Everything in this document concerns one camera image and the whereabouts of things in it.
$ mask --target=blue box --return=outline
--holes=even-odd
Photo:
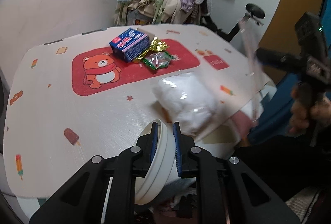
[[[131,62],[149,47],[150,42],[146,33],[129,28],[109,44],[118,58]]]

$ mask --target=hand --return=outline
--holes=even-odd
[[[300,103],[298,99],[297,87],[294,87],[291,92],[291,97],[295,102],[291,108],[293,116],[290,119],[290,133],[295,134],[305,130],[309,126],[307,109]],[[327,97],[324,97],[321,102],[316,103],[310,109],[310,116],[312,119],[329,125],[331,123],[331,102]]]

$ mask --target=plastic bag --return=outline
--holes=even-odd
[[[191,72],[159,80],[153,92],[183,133],[197,132],[217,109],[212,92]]]
[[[253,30],[251,21],[244,17],[242,18],[238,25],[240,28],[240,33],[243,38],[244,47],[246,51],[246,56],[248,58],[249,73],[252,79],[252,94],[253,94],[253,118],[252,121],[255,122],[258,118],[259,111],[259,97],[257,93],[263,88],[263,71],[262,67],[256,58],[255,52],[259,47],[259,38],[256,30]]]

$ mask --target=cartoon bear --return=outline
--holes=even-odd
[[[84,85],[99,88],[103,84],[114,83],[120,79],[121,68],[116,66],[108,52],[93,57],[85,57],[83,62],[85,69]]]

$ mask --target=candy wrapper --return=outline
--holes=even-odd
[[[170,61],[174,59],[174,56],[170,55],[167,51],[153,53],[143,58],[142,62],[153,70],[168,67]]]
[[[139,62],[141,61],[149,51],[153,51],[153,52],[161,52],[161,51],[165,51],[169,46],[161,41],[160,39],[158,39],[157,37],[154,37],[150,46],[143,52],[141,53],[137,58],[135,58],[135,60],[133,62]]]

